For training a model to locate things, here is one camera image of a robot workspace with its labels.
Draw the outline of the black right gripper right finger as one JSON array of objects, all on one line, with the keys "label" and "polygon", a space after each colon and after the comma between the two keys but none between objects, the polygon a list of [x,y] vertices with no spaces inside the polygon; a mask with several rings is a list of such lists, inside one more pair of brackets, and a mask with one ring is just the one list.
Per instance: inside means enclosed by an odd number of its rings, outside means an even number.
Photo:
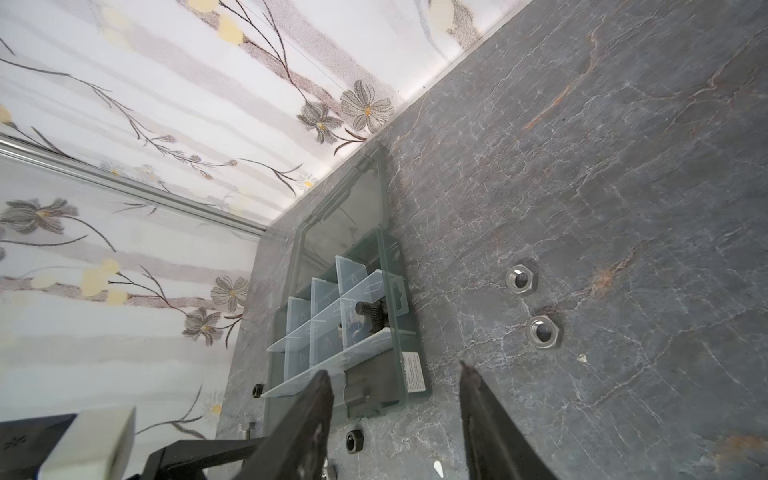
[{"label": "black right gripper right finger", "polygon": [[461,364],[459,399],[470,479],[553,479],[480,373]]}]

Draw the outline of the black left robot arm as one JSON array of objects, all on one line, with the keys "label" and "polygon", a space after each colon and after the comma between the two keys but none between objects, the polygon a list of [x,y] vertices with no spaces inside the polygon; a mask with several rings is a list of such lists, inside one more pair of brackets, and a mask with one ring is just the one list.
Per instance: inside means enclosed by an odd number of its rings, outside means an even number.
[{"label": "black left robot arm", "polygon": [[[208,468],[239,462],[239,479],[319,479],[327,458],[334,395],[317,372],[267,437],[180,440],[150,454],[141,479],[202,479]],[[5,421],[4,479],[121,479],[133,450],[134,408]]]}]

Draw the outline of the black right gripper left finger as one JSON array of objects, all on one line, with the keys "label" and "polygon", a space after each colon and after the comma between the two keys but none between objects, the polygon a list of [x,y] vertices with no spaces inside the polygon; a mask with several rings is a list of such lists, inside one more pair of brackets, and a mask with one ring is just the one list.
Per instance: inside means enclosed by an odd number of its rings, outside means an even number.
[{"label": "black right gripper left finger", "polygon": [[333,402],[330,376],[321,370],[236,477],[320,479],[327,458]]}]

